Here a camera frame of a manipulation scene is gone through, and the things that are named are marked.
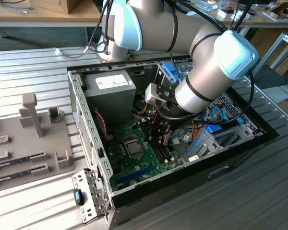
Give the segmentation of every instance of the gray tabletop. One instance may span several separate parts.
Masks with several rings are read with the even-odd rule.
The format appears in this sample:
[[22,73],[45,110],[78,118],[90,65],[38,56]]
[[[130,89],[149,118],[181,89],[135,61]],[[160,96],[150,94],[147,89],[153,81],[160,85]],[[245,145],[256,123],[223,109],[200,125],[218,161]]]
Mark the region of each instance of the gray tabletop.
[[[82,48],[63,48],[78,55]],[[137,60],[167,57],[141,52]],[[72,116],[66,67],[98,63],[87,53],[70,60],[52,49],[0,52],[0,119],[18,116],[21,94],[34,92],[37,111],[59,106],[65,112],[76,169],[0,192],[0,229],[107,229],[100,219],[83,226],[70,176],[86,167]],[[249,98],[247,80],[234,89]],[[258,88],[252,106],[280,136],[239,168],[190,191],[117,229],[219,230],[288,229],[288,116]]]

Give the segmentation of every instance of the chip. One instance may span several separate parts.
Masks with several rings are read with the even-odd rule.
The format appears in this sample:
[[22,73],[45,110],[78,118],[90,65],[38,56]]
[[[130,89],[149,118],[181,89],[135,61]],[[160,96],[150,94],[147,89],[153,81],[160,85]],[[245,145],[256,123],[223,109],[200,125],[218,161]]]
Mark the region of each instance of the chip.
[[139,160],[144,156],[144,151],[138,137],[125,139],[123,143],[131,159]]

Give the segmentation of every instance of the green motherboard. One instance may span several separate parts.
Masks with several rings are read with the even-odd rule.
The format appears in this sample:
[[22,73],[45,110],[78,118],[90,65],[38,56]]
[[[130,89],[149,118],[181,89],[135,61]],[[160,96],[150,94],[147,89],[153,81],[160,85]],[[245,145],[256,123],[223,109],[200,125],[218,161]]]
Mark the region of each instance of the green motherboard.
[[183,164],[173,148],[151,146],[140,122],[114,127],[110,132],[107,153],[114,172],[110,179],[113,191]]

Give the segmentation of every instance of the connector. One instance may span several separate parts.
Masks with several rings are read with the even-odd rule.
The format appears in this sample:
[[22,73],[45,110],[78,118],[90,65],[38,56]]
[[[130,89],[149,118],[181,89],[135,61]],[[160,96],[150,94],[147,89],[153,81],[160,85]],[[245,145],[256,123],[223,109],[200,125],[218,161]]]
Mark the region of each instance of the connector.
[[53,47],[53,50],[54,50],[58,55],[64,56],[64,54],[62,53],[62,51],[61,51],[60,49]]
[[84,49],[83,53],[85,54],[88,49],[89,49],[89,47],[87,46],[87,47]]

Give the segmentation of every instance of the white sticker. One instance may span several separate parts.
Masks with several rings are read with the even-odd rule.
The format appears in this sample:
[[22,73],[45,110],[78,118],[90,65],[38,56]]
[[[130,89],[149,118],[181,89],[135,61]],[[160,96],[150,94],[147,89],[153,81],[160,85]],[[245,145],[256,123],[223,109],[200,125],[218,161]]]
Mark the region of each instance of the white sticker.
[[7,165],[10,165],[11,163],[7,162],[7,163],[4,163],[4,164],[0,164],[0,167],[2,166],[7,166]]
[[194,160],[197,160],[197,159],[198,159],[198,156],[195,155],[195,156],[193,156],[193,157],[190,157],[190,158],[189,158],[189,161],[191,162],[191,161],[194,161]]
[[183,139],[184,139],[184,140],[189,140],[189,138],[190,138],[190,137],[189,137],[188,135],[184,135],[184,136],[183,136]]
[[100,90],[128,85],[128,82],[122,74],[96,78],[96,83]]
[[9,180],[9,179],[11,179],[10,176],[2,178],[2,179],[0,179],[0,181],[6,181],[6,180]]

